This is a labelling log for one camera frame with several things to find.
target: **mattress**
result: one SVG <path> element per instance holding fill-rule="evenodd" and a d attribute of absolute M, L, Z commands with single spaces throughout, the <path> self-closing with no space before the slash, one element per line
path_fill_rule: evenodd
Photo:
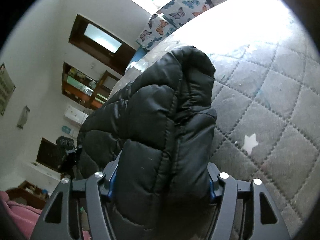
<path fill-rule="evenodd" d="M 216 68 L 210 161 L 235 179 L 260 178 L 293 237 L 320 193 L 320 55 L 312 39 L 279 0 L 228 0 L 179 28 L 136 68 L 185 44 Z"/>

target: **wall poster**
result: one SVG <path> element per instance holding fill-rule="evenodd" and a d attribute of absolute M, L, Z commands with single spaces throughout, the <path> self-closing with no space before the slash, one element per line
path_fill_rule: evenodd
<path fill-rule="evenodd" d="M 15 90 L 7 69 L 4 64 L 0 66 L 0 114 L 4 115 L 5 108 L 10 100 L 12 93 Z"/>

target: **wooden cabinet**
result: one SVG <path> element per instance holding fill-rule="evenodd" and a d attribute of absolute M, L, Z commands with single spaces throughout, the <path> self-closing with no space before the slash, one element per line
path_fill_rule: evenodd
<path fill-rule="evenodd" d="M 31 193 L 27 189 L 35 188 L 34 192 Z M 43 209 L 46 199 L 40 197 L 42 189 L 36 187 L 35 185 L 31 184 L 28 181 L 24 181 L 22 184 L 19 185 L 17 188 L 9 189 L 6 191 L 9 195 L 10 200 L 15 198 L 22 197 L 27 201 L 27 205 L 32 206 L 37 209 Z"/>
<path fill-rule="evenodd" d="M 66 62 L 63 63 L 62 94 L 92 110 L 100 108 L 108 100 L 112 87 L 118 81 L 119 78 L 108 71 L 96 81 Z"/>

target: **pink fabric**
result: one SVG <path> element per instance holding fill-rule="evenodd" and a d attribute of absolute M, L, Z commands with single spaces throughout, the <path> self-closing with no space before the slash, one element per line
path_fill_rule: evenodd
<path fill-rule="evenodd" d="M 6 209 L 12 220 L 15 222 L 17 227 L 27 239 L 30 239 L 33 228 L 35 227 L 42 210 L 10 201 L 8 194 L 4 191 L 0 191 L 0 198 L 4 205 L 4 208 Z M 89 232 L 82 232 L 84 240 L 89 240 Z"/>

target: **metal screw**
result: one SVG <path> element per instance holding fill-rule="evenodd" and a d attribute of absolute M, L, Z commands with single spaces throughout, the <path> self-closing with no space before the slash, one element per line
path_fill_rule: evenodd
<path fill-rule="evenodd" d="M 94 176 L 95 176 L 96 178 L 101 178 L 101 177 L 103 176 L 103 172 L 102 172 L 102 171 L 98 171 L 98 172 L 96 172 L 96 173 L 94 174 Z"/>
<path fill-rule="evenodd" d="M 256 184 L 256 185 L 261 185 L 262 181 L 261 181 L 261 179 L 254 179 L 253 183 Z"/>
<path fill-rule="evenodd" d="M 62 184 L 66 184 L 66 183 L 68 183 L 69 182 L 69 178 L 63 178 L 62 180 L 61 180 L 61 183 Z"/>
<path fill-rule="evenodd" d="M 226 172 L 221 172 L 221 173 L 219 174 L 219 176 L 220 176 L 220 178 L 222 178 L 222 179 L 227 179 L 227 178 L 229 178 L 229 174 L 226 173 Z"/>

